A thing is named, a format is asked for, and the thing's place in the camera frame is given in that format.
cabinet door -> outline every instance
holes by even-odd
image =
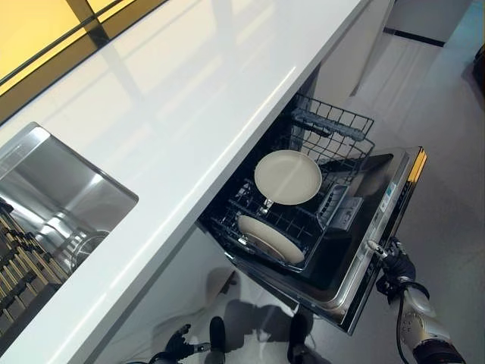
[[[393,2],[373,0],[363,10],[336,48],[321,62],[312,97],[343,107],[361,80]]]

white cabinet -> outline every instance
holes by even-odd
[[[398,0],[386,26],[445,43],[470,3],[471,0]]]
[[[234,270],[222,249],[197,227],[167,261],[88,362],[123,363],[162,351],[178,328],[210,306]]]
[[[394,0],[373,0],[321,62],[312,85],[315,99],[339,107],[357,87]]]

black cable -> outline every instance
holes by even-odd
[[[430,293],[426,289],[425,286],[416,282],[402,282],[401,287],[399,290],[399,313],[397,314],[397,323],[396,323],[396,345],[397,351],[399,352],[399,356],[401,356],[401,360],[404,364],[409,364],[408,360],[404,357],[404,353],[402,352],[401,347],[401,321],[402,321],[402,309],[404,307],[404,292],[406,291],[407,287],[413,287],[422,292],[426,296],[426,298],[430,299]]]
[[[408,360],[404,357],[404,353],[402,352],[401,347],[401,321],[402,321],[402,307],[404,306],[404,290],[401,290],[399,295],[399,313],[397,314],[397,323],[396,323],[396,344],[397,344],[397,351],[399,352],[399,356],[401,356],[401,360],[404,364],[409,364]]]

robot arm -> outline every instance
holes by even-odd
[[[401,342],[412,351],[418,364],[465,363],[448,331],[436,319],[427,289],[415,282],[415,266],[399,240],[391,238],[386,250],[371,240],[368,245],[383,263],[384,275],[376,283],[377,290],[387,296],[391,306],[399,304],[396,340],[402,361],[408,363]]]

dish rack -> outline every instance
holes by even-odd
[[[291,271],[305,270],[346,195],[346,187],[374,148],[367,138],[373,123],[365,116],[297,94],[202,213],[201,222],[224,246]],[[284,206],[258,191],[254,181],[256,165],[267,154],[281,149],[300,151],[318,164],[322,184],[309,201]],[[279,231],[300,248],[305,259],[292,265],[259,250],[239,231],[240,215],[256,218]]]
[[[67,273],[11,217],[0,199],[0,355],[67,280]]]

